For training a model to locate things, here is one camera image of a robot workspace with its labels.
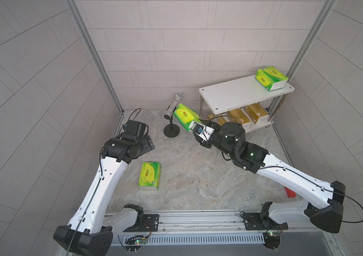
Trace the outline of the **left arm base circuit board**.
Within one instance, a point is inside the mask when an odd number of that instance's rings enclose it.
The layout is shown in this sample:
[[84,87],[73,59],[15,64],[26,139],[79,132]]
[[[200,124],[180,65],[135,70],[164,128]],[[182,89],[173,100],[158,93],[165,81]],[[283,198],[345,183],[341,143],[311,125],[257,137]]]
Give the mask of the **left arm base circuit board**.
[[139,249],[142,248],[147,242],[147,238],[145,236],[134,236],[128,239],[125,239],[124,248],[128,253],[134,252],[137,253]]

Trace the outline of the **glitter microphone on black stand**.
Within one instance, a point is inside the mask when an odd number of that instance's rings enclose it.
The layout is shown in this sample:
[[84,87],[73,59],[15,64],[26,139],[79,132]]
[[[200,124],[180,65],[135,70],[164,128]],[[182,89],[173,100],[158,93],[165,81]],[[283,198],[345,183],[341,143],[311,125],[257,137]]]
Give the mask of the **glitter microphone on black stand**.
[[165,126],[163,129],[163,133],[165,136],[169,138],[174,138],[179,135],[180,128],[176,124],[173,123],[173,114],[177,109],[178,105],[180,104],[181,100],[183,99],[183,95],[178,93],[175,95],[175,99],[169,105],[167,111],[164,114],[164,118],[169,121],[169,124]]

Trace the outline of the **small red block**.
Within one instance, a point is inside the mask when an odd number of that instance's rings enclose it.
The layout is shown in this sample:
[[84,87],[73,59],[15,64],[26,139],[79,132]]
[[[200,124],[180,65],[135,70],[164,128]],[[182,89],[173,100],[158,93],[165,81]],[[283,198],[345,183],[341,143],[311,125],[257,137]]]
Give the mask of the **small red block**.
[[287,187],[285,187],[285,191],[289,198],[295,198],[297,196],[294,191],[292,191],[291,189],[289,189]]

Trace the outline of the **green tissue pack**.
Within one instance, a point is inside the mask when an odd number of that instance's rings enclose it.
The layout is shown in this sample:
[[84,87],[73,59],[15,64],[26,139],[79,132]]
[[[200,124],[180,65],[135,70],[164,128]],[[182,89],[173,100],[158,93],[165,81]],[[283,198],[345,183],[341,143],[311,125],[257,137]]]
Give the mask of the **green tissue pack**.
[[138,188],[140,190],[158,190],[161,174],[159,162],[144,162],[139,176]]
[[273,66],[258,69],[255,78],[268,91],[284,88],[288,82],[288,77]]
[[201,122],[200,116],[195,111],[191,110],[182,103],[180,103],[174,111],[174,116],[179,120],[179,122],[187,132],[191,132],[191,122]]

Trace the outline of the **gold tissue pack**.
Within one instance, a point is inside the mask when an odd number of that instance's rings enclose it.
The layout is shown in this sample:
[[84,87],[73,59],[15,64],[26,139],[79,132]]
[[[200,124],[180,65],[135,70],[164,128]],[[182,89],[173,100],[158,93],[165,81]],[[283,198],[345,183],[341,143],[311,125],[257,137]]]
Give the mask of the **gold tissue pack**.
[[256,125],[267,122],[269,119],[269,114],[259,103],[244,106],[244,110]]
[[252,122],[251,122],[250,118],[240,108],[233,109],[233,110],[227,112],[227,115],[228,115],[227,118],[231,122],[241,123],[242,127],[245,130],[250,129]]
[[221,114],[218,115],[211,114],[208,116],[208,119],[211,120],[212,122],[217,123],[220,126],[222,126],[227,122],[227,120]]

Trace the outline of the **aluminium mounting rail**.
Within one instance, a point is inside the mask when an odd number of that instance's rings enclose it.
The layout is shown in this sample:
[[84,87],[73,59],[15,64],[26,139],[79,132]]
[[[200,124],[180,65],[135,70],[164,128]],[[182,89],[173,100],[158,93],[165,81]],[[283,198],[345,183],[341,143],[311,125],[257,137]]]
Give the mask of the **aluminium mounting rail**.
[[282,235],[321,233],[313,224],[288,223],[264,228],[256,223],[256,213],[223,211],[146,212],[142,227],[115,234],[124,242],[134,236],[149,236],[148,245],[159,244],[261,244]]

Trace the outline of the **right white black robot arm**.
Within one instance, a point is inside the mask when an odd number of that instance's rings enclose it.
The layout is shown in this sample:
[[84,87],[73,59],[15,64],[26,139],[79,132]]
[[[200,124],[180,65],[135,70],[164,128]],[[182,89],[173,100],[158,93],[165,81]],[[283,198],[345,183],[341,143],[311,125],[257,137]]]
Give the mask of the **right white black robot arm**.
[[345,185],[316,179],[278,159],[268,150],[246,141],[246,133],[239,123],[227,122],[222,126],[208,121],[193,121],[189,125],[197,142],[216,147],[237,167],[267,177],[289,188],[301,200],[292,203],[263,204],[259,223],[272,229],[286,223],[311,223],[328,233],[340,231],[343,221]]

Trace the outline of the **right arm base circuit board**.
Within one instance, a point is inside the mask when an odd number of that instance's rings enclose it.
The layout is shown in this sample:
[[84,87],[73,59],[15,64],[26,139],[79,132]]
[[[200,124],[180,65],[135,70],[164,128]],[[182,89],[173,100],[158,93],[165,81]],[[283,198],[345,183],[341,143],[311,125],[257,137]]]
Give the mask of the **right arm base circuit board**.
[[281,244],[279,232],[268,231],[263,233],[264,246],[269,250],[277,251]]

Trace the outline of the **white two-tier shelf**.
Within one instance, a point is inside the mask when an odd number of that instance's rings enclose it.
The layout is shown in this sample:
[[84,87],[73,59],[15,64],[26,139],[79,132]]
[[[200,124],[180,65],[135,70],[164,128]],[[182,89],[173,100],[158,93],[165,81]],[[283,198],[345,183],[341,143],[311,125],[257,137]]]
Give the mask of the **white two-tier shelf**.
[[249,133],[273,124],[274,116],[279,109],[279,102],[294,90],[292,85],[286,83],[281,89],[268,91],[256,80],[255,75],[202,87],[199,89],[201,96],[199,115],[204,118],[202,114],[204,104],[216,115],[253,103],[272,100],[268,109],[268,120],[250,125],[245,129]]

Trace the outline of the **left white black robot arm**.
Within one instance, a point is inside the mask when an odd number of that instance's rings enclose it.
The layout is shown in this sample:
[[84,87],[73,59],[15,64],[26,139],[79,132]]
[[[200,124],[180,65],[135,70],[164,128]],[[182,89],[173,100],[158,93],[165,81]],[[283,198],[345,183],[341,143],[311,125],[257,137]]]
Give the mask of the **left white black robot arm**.
[[99,167],[79,209],[67,225],[58,226],[53,238],[67,253],[80,256],[104,256],[114,235],[143,225],[142,207],[128,204],[108,220],[104,217],[113,192],[132,160],[154,150],[148,125],[129,120],[124,131],[111,138],[99,153]]

